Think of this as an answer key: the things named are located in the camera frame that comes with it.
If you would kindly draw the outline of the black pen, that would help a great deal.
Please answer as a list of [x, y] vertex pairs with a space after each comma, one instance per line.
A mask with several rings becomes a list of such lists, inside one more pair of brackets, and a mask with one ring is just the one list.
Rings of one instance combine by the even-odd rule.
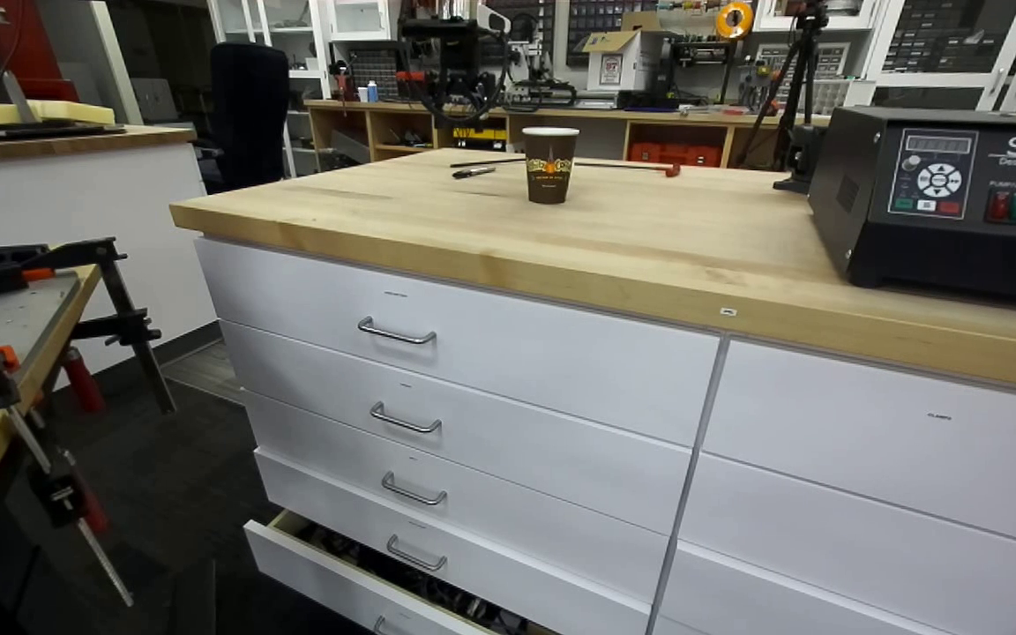
[[490, 175], [497, 174], [495, 165], [470, 165], [470, 168], [451, 168], [451, 180], [474, 180], [474, 175]]

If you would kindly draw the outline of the brown paper cup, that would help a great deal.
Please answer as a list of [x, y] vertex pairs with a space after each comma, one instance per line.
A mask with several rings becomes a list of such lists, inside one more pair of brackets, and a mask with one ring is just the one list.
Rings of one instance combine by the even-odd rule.
[[569, 199], [577, 132], [575, 126], [525, 126], [525, 185], [535, 204], [561, 204]]

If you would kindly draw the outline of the white drawer cabinet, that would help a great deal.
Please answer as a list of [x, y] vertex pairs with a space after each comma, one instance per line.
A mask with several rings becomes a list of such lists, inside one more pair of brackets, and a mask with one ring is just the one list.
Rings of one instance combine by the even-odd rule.
[[561, 635], [1016, 635], [1016, 395], [196, 249], [267, 493]]

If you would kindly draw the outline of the long wooden stick red tip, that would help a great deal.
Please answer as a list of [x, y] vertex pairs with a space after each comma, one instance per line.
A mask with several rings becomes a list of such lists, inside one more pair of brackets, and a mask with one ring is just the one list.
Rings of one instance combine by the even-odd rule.
[[577, 168], [629, 168], [629, 174], [661, 174], [661, 175], [681, 175], [676, 161], [607, 161], [607, 160], [464, 160], [451, 161], [448, 168], [470, 168], [470, 165], [525, 165], [534, 174], [570, 174]]

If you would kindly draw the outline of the black office chair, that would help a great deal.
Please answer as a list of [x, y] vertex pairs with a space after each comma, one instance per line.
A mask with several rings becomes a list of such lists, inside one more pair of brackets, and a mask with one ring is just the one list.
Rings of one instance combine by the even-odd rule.
[[284, 175], [290, 60], [256, 42], [211, 48], [211, 122], [202, 175], [211, 195]]

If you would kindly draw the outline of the yellow tape roll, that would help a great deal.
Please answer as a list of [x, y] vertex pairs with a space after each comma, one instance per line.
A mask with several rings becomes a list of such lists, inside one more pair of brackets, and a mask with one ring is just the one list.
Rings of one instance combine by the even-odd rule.
[[744, 40], [755, 25], [755, 11], [749, 0], [728, 0], [721, 11], [717, 11], [717, 37], [735, 42], [735, 40]]

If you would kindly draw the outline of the black tripod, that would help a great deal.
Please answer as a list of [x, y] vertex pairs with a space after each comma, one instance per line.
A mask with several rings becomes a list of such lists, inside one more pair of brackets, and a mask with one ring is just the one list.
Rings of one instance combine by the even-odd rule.
[[775, 122], [775, 165], [784, 180], [775, 191], [809, 195], [818, 165], [824, 132], [811, 122], [816, 113], [816, 72], [818, 72], [818, 37], [829, 25], [824, 0], [784, 0], [794, 19], [794, 42], [775, 72], [771, 88], [766, 92], [749, 146], [755, 146], [766, 113], [775, 94], [788, 94]]

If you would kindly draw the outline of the black control box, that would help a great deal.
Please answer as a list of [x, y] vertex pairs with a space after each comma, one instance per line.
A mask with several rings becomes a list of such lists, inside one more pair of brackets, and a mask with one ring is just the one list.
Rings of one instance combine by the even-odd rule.
[[1016, 299], [1016, 113], [835, 108], [809, 204], [852, 287]]

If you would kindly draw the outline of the red black bar clamp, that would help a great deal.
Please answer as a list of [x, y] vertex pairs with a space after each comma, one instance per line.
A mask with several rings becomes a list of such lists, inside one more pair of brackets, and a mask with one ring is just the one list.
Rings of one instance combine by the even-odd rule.
[[21, 389], [8, 372], [3, 345], [0, 345], [0, 413], [8, 416], [13, 436], [26, 446], [26, 450], [32, 454], [32, 468], [35, 468], [32, 492], [35, 492], [39, 506], [47, 507], [50, 521], [72, 526], [86, 539], [87, 554], [95, 557], [95, 563], [108, 580], [120, 604], [130, 606], [134, 592], [122, 583], [120, 567], [113, 563], [113, 557], [104, 554], [104, 548], [95, 533], [87, 493], [86, 493], [76, 474], [57, 465], [57, 460], [47, 450], [47, 446], [35, 436], [29, 416], [21, 413]]

